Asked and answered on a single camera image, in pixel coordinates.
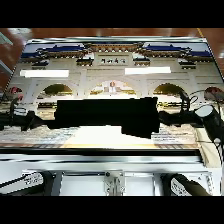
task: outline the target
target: metal bracket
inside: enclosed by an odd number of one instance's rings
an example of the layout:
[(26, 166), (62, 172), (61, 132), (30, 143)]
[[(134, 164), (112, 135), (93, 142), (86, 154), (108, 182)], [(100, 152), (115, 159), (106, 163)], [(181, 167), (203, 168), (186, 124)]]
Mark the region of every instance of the metal bracket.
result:
[(107, 196), (123, 196), (125, 192), (125, 176), (123, 171), (105, 172), (104, 183)]

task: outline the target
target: wooden floor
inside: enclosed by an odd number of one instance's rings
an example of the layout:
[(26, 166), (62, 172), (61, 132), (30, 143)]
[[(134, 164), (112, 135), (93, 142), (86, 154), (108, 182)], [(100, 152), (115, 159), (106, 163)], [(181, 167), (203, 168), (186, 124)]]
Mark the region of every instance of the wooden floor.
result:
[[(224, 74), (224, 28), (32, 28), (31, 38), (63, 38), (75, 36), (188, 36), (207, 38), (218, 65)], [(0, 28), (13, 42), (0, 44), (0, 60), (11, 70), (14, 69), (25, 45), (24, 38), (13, 34), (7, 28)], [(0, 88), (5, 86), (8, 78), (0, 71)]]

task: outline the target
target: brown floor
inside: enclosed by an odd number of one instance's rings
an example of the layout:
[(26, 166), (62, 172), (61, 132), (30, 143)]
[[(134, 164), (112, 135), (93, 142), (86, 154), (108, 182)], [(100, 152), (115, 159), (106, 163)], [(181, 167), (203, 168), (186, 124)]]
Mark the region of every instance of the brown floor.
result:
[[(11, 70), (14, 69), (24, 48), (25, 40), (18, 34), (12, 34), (7, 28), (0, 28), (7, 38), (13, 42), (0, 44), (0, 60)], [(189, 36), (207, 38), (218, 65), (224, 74), (224, 28), (32, 28), (32, 38), (62, 38), (75, 36)], [(6, 78), (1, 80), (4, 86)]]

